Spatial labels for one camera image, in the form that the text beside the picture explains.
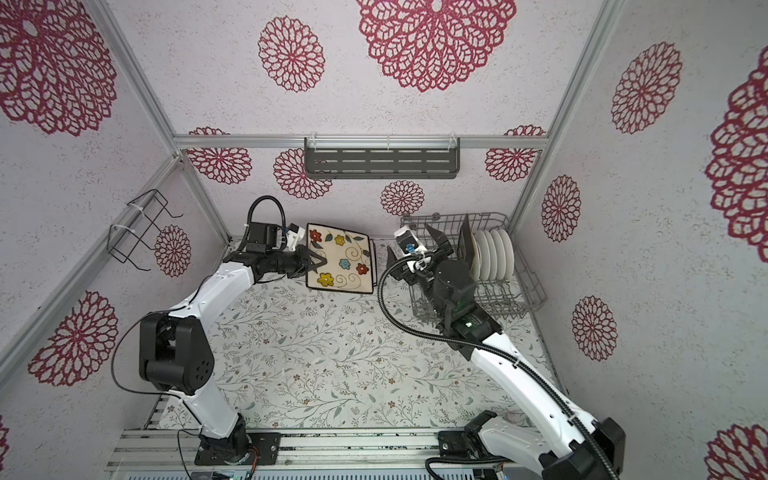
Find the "black square plate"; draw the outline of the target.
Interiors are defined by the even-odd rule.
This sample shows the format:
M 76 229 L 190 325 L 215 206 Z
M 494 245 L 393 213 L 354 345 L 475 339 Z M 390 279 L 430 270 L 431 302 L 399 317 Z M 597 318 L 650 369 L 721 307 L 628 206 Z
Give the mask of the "black square plate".
M 372 295 L 368 235 L 322 224 L 307 224 L 307 247 L 323 254 L 327 264 L 305 274 L 312 290 Z
M 457 258 L 467 266 L 471 278 L 477 281 L 478 273 L 476 272 L 475 267 L 475 257 L 476 247 L 471 231 L 469 215 L 465 214 L 459 231 Z

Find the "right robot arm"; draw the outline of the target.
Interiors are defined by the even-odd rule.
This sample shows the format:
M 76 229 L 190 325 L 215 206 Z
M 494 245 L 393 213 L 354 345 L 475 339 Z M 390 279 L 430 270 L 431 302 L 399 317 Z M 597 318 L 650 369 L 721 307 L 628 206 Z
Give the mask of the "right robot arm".
M 435 242 L 433 249 L 408 227 L 395 232 L 396 245 L 387 250 L 379 283 L 394 279 L 419 287 L 437 317 L 434 332 L 397 320 L 379 294 L 382 314 L 402 332 L 445 343 L 460 353 L 500 386 L 534 424 L 532 429 L 518 427 L 486 410 L 461 432 L 439 433 L 439 455 L 424 462 L 428 475 L 438 478 L 437 464 L 513 463 L 542 479 L 619 478 L 626 447 L 624 430 L 611 418 L 596 420 L 543 377 L 476 301 L 469 240 L 463 239 L 463 250 L 456 253 L 442 231 L 427 230 Z

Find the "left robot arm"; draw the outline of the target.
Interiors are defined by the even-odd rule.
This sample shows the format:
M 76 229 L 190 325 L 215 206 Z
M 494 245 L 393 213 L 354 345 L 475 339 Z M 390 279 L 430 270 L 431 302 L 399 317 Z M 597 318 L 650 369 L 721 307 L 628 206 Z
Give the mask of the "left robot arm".
M 229 405 L 213 378 L 208 331 L 241 294 L 266 274 L 293 278 L 311 265 L 306 230 L 296 224 L 251 222 L 198 290 L 168 310 L 139 321 L 139 375 L 179 399 L 200 425 L 199 453 L 215 465 L 244 464 L 255 455 L 242 414 Z

